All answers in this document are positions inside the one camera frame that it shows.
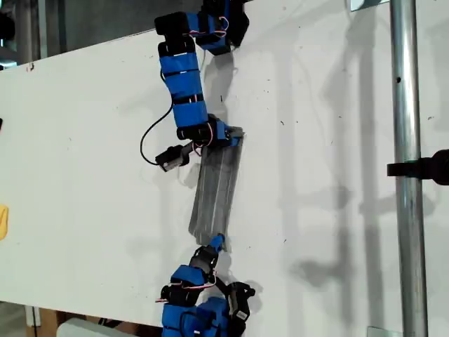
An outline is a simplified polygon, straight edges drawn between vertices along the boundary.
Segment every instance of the bracket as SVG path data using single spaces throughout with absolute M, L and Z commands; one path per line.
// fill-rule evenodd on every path
M 380 4 L 385 4 L 389 0 L 350 0 L 351 12 L 359 11 L 361 9 L 370 8 Z

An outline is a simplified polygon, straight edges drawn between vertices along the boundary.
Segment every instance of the black connector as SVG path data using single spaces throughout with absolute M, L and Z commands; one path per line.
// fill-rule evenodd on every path
M 246 329 L 246 321 L 250 317 L 248 299 L 255 295 L 255 290 L 248 284 L 234 282 L 227 286 L 229 304 L 229 336 L 241 336 Z
M 388 164 L 389 177 L 432 179 L 442 186 L 449 185 L 449 150 L 438 151 L 432 158 L 420 158 L 406 163 Z
M 190 161 L 189 153 L 182 145 L 170 146 L 165 152 L 156 157 L 156 163 L 165 171 L 178 166 L 187 165 Z

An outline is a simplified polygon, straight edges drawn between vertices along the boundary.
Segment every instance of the black cable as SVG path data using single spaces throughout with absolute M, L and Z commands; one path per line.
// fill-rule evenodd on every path
M 164 79 L 164 77 L 163 77 L 163 74 L 162 74 L 162 70 L 161 70 L 161 79 L 162 79 L 162 81 L 165 83 L 166 82 L 166 79 Z M 142 158 L 148 163 L 148 164 L 151 164 L 151 165 L 154 165 L 154 166 L 158 166 L 158 164 L 157 163 L 154 163 L 154 162 L 152 162 L 151 160 L 149 160 L 148 158 L 146 158 L 146 156 L 144 155 L 144 153 L 143 153 L 143 142 L 145 141 L 145 137 L 147 137 L 147 135 L 148 135 L 148 133 L 157 125 L 157 124 L 159 124 L 161 121 L 163 121 L 167 116 L 168 116 L 168 114 L 170 114 L 170 112 L 171 112 L 171 110 L 173 109 L 173 99 L 171 100 L 171 106 L 170 106 L 170 109 L 168 109 L 168 111 L 164 114 L 164 115 L 162 115 L 162 117 L 161 118 L 159 118 L 157 121 L 155 121 L 146 131 L 145 131 L 145 133 L 143 134 L 143 136 L 142 136 L 142 139 L 140 140 L 140 155 L 142 156 Z
M 33 328 L 34 328 L 34 337 L 37 337 L 37 327 L 36 327 L 36 314 L 34 313 L 34 307 L 31 307 L 33 309 Z

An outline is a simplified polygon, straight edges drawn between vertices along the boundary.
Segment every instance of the floor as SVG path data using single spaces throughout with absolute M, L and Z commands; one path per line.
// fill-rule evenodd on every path
M 0 336 L 26 336 L 25 308 L 23 305 L 0 302 Z

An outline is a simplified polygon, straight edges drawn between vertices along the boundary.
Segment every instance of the electronic cable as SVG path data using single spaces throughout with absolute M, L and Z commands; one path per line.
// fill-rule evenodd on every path
M 162 73 L 162 70 L 161 70 L 161 79 L 162 79 L 162 81 L 165 83 L 166 82 L 166 79 L 163 77 L 163 73 Z M 163 121 L 169 114 L 170 114 L 170 112 L 171 112 L 171 110 L 173 110 L 173 105 L 174 105 L 174 103 L 173 103 L 173 99 L 171 100 L 171 106 L 170 106 L 170 109 L 168 109 L 168 111 L 165 113 L 165 114 L 163 114 L 162 115 L 162 117 L 161 118 L 159 118 L 157 121 L 155 121 L 146 131 L 145 131 L 145 133 L 143 134 L 143 136 L 142 136 L 142 138 L 140 139 L 140 155 L 142 156 L 142 158 L 148 163 L 148 164 L 151 164 L 151 165 L 153 165 L 153 166 L 159 166 L 157 163 L 154 163 L 154 162 L 152 162 L 151 160 L 149 160 L 148 158 L 146 158 L 146 156 L 144 155 L 144 153 L 143 153 L 143 143 L 144 143 L 144 141 L 145 141 L 145 138 L 147 137 L 147 135 L 148 135 L 148 133 L 157 125 L 157 124 L 159 124 L 161 121 Z

